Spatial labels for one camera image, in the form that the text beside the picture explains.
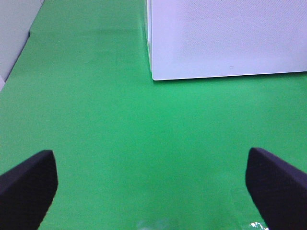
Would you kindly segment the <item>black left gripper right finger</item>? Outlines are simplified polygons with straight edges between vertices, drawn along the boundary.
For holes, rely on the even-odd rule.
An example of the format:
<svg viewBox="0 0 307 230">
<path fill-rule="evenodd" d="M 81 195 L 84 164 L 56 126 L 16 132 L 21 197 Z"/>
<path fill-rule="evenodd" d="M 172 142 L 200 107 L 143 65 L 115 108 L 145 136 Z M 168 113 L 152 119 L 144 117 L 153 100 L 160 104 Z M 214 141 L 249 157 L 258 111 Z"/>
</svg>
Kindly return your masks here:
<svg viewBox="0 0 307 230">
<path fill-rule="evenodd" d="M 251 148 L 247 190 L 271 230 L 307 228 L 307 174 L 262 148 Z"/>
</svg>

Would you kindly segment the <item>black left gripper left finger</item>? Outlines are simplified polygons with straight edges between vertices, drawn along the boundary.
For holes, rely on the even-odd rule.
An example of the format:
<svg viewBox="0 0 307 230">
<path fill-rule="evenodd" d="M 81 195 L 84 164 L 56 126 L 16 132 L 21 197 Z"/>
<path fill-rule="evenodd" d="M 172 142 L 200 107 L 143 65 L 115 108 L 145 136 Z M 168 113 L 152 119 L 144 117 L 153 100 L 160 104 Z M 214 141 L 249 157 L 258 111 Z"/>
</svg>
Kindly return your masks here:
<svg viewBox="0 0 307 230">
<path fill-rule="evenodd" d="M 57 166 L 52 150 L 42 150 L 2 174 L 0 228 L 38 229 L 57 188 Z"/>
</svg>

